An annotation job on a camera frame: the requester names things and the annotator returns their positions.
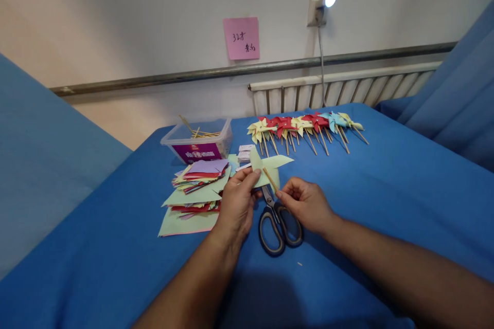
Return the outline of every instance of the hand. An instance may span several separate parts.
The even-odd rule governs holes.
[[[246,168],[226,183],[215,227],[238,234],[242,241],[245,239],[252,227],[256,199],[262,197],[261,191],[252,190],[260,176],[260,170],[253,172],[252,168]]]
[[[301,178],[290,178],[276,196],[302,225],[319,235],[324,236],[339,219],[319,185]]]

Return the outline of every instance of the forearm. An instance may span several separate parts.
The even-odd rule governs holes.
[[[213,228],[134,328],[212,327],[241,246],[237,233]]]
[[[418,323],[494,327],[494,287],[431,251],[335,217],[323,237]]]

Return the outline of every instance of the colored paper square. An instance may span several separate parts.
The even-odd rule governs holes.
[[[230,60],[260,58],[257,17],[224,18],[223,28]]]

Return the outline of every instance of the clear plastic box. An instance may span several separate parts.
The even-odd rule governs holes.
[[[197,139],[193,138],[186,125],[180,123],[172,128],[160,143],[169,147],[185,164],[201,159],[227,159],[233,141],[231,121],[231,118],[220,118],[216,121],[189,123],[194,131],[199,128],[200,131],[208,133],[221,132],[219,136]]]

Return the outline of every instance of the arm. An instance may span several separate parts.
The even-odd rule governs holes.
[[[260,171],[237,172],[225,186],[216,225],[177,275],[135,322],[134,328],[207,328],[230,282],[252,226]]]
[[[424,248],[338,217],[316,184],[292,177],[276,195],[418,324],[494,327],[494,285],[487,280]]]

